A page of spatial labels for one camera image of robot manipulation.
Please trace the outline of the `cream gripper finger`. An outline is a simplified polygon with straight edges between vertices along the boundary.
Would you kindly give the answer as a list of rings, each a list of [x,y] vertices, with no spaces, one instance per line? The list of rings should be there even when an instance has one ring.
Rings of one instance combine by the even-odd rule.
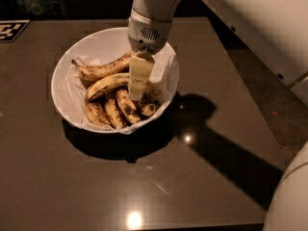
[[[128,84],[129,96],[132,100],[140,100],[145,92],[148,79],[151,75],[155,61],[150,54],[138,52],[132,56]]]

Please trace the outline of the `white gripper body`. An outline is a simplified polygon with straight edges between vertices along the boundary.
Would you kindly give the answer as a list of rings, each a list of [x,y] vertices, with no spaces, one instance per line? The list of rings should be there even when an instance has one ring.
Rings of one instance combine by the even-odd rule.
[[[171,21],[160,21],[148,18],[131,10],[128,24],[128,40],[135,52],[155,55],[167,43]]]

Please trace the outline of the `white robot base shell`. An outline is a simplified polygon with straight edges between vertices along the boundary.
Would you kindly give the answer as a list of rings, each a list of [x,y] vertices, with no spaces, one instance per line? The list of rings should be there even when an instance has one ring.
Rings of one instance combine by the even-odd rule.
[[[262,231],[308,231],[308,142],[284,172]]]

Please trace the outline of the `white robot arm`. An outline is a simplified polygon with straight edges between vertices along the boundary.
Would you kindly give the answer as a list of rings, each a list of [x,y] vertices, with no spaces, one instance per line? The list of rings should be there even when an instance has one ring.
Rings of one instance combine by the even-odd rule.
[[[181,0],[133,0],[128,39],[156,54]],[[201,0],[291,92],[308,105],[308,0]]]

